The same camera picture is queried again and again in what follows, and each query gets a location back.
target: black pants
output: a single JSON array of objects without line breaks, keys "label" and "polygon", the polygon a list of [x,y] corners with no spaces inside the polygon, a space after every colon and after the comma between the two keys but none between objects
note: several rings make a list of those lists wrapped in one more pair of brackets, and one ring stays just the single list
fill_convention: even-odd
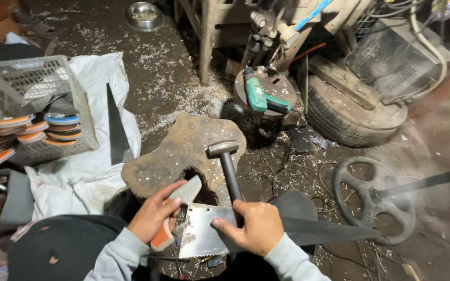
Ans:
[{"label": "black pants", "polygon": [[[297,191],[274,196],[270,203],[285,217],[317,220],[309,198]],[[117,216],[60,215],[36,222],[8,251],[9,280],[82,281],[94,267],[103,247],[128,224]],[[313,256],[315,246],[304,250]],[[139,266],[134,280],[170,280]],[[277,280],[273,268],[249,252],[236,255],[234,262],[216,280]]]}]

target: hand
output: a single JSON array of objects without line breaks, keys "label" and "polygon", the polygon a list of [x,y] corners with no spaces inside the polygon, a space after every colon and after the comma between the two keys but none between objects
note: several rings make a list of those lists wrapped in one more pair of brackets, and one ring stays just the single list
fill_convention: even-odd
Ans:
[{"label": "hand", "polygon": [[163,221],[170,217],[170,231],[173,231],[177,215],[180,213],[182,200],[178,197],[175,200],[165,200],[173,191],[183,186],[187,181],[173,182],[169,186],[159,190],[156,194],[147,198],[140,210],[136,213],[128,226],[136,237],[147,244],[158,233]]},{"label": "hand", "polygon": [[236,228],[222,218],[214,218],[211,223],[237,245],[265,257],[284,235],[279,211],[271,204],[241,200],[235,200],[233,208],[244,217],[243,228]]}]

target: cordless drill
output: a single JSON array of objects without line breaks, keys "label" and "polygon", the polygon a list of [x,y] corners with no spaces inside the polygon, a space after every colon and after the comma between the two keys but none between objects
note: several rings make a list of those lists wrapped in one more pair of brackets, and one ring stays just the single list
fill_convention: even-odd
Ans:
[{"label": "cordless drill", "polygon": [[255,112],[265,112],[267,109],[278,113],[287,114],[291,111],[291,105],[287,101],[276,99],[265,93],[254,69],[246,67],[243,72],[244,88],[246,90],[247,102]]}]

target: gray sleeve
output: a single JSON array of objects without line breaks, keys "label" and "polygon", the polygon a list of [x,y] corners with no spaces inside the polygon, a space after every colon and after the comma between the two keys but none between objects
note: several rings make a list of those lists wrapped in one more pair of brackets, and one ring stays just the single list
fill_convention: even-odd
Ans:
[{"label": "gray sleeve", "polygon": [[125,227],[114,241],[103,247],[95,267],[84,281],[131,281],[132,273],[140,263],[140,257],[147,254],[148,250],[148,246]]},{"label": "gray sleeve", "polygon": [[286,233],[264,260],[276,270],[280,281],[330,281]]}]

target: hammer handle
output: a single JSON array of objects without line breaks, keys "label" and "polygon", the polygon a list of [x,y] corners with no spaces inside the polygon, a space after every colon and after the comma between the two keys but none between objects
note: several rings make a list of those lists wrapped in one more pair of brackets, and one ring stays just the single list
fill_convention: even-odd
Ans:
[{"label": "hammer handle", "polygon": [[232,157],[230,153],[226,152],[220,155],[220,161],[222,162],[223,175],[225,175],[225,182],[227,183],[228,194],[230,195],[230,201],[233,203],[236,199],[244,201],[239,184],[237,183],[237,177],[235,176],[234,163],[232,163]]}]

